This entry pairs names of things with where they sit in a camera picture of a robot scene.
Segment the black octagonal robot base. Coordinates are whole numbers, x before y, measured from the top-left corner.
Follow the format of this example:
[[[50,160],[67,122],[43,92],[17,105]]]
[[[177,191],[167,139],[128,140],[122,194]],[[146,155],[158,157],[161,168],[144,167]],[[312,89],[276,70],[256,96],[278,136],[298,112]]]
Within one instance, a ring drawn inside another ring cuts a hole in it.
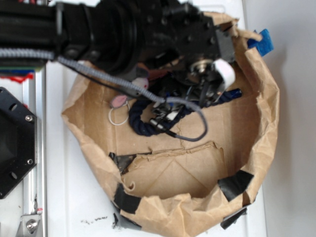
[[[0,88],[0,198],[6,198],[36,165],[37,117]]]

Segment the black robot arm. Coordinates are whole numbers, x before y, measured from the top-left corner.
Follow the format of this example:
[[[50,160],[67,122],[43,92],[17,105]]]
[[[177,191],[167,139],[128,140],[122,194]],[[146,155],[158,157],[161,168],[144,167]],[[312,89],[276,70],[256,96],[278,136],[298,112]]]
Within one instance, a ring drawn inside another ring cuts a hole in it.
[[[45,56],[16,57],[9,49],[52,52],[85,60],[133,81],[165,69],[186,84],[224,88],[235,81],[228,32],[190,3],[176,0],[102,0],[95,6],[0,3],[0,68],[6,74],[41,67]]]

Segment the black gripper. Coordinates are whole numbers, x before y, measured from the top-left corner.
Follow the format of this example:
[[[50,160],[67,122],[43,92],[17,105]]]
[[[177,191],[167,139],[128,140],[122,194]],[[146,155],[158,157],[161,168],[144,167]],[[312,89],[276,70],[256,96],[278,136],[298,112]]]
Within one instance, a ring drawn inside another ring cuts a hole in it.
[[[235,82],[235,51],[228,31],[190,3],[167,4],[148,14],[148,68],[188,70],[213,63],[228,88]]]

